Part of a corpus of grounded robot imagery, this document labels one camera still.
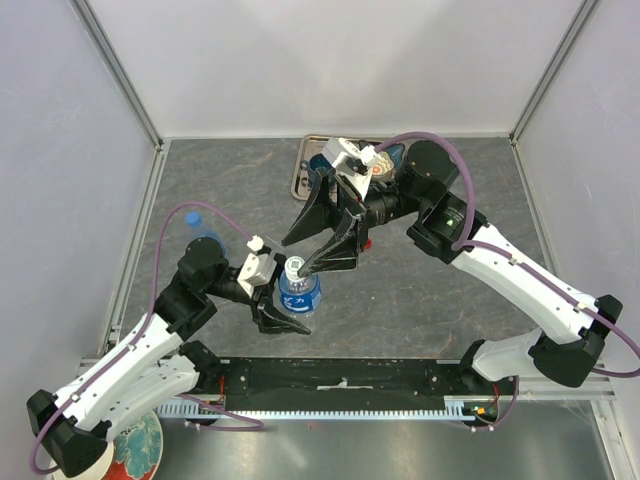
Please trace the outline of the blue bottle cap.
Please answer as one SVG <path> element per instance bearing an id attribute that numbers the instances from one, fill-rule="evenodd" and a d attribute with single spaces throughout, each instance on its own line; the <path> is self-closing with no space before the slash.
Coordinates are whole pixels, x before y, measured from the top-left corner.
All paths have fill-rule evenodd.
<path id="1" fill-rule="evenodd" d="M 190 228 L 197 228 L 202 225 L 202 216 L 199 212 L 191 211 L 186 214 L 185 223 Z"/>

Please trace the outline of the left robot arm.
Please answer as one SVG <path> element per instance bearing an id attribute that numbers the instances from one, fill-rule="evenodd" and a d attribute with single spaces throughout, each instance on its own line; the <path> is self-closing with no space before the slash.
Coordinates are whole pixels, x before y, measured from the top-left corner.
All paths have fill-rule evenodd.
<path id="1" fill-rule="evenodd" d="M 219 297 L 246 305 L 263 334 L 309 334 L 273 304 L 286 258 L 253 237 L 239 268 L 211 237 L 191 241 L 170 283 L 154 292 L 131 332 L 78 378 L 55 392 L 40 389 L 26 403 L 36 438 L 53 461 L 47 474 L 76 477 L 101 461 L 130 421 L 165 400 L 219 382 L 220 361 L 193 335 L 217 312 Z"/>

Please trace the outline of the blue tinted plastic bottle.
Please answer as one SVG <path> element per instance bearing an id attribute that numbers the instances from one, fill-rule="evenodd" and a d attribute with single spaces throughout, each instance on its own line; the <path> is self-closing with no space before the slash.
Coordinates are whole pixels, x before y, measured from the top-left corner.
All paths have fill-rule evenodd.
<path id="1" fill-rule="evenodd" d="M 197 228 L 190 228 L 187 224 L 186 226 L 189 234 L 189 249 L 195 248 L 199 252 L 214 254 L 220 258 L 226 256 L 226 247 L 221 237 L 203 217 L 201 226 Z"/>

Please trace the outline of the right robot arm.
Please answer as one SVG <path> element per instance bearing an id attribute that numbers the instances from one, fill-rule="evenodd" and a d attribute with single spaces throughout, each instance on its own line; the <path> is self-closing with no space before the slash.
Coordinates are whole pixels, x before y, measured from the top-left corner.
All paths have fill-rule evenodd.
<path id="1" fill-rule="evenodd" d="M 407 234 L 416 247 L 482 281 L 535 323 L 526 334 L 474 342 L 457 371 L 465 391 L 533 373 L 577 388 L 596 371 L 621 303 L 563 282 L 506 239 L 476 209 L 472 193 L 454 195 L 453 183 L 470 185 L 471 176 L 450 142 L 428 132 L 371 144 L 331 138 L 322 157 L 326 167 L 283 238 L 292 245 L 332 231 L 302 266 L 304 275 L 356 268 L 372 228 L 411 214 Z"/>

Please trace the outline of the white bottle cap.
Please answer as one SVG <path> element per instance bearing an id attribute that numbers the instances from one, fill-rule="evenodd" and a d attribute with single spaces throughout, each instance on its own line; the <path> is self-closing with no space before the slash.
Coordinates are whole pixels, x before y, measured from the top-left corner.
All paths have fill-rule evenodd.
<path id="1" fill-rule="evenodd" d="M 303 267 L 305 260 L 300 256 L 290 256 L 285 262 L 285 273 L 288 277 L 298 278 L 299 271 Z"/>

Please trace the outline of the labelled clear water bottle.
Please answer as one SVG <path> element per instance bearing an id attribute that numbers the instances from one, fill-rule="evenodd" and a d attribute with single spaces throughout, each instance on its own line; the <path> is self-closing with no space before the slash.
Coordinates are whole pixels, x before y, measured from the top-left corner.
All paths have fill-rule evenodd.
<path id="1" fill-rule="evenodd" d="M 296 315 L 313 313 L 322 298 L 319 276 L 297 278 L 285 271 L 279 279 L 279 298 L 284 309 Z"/>

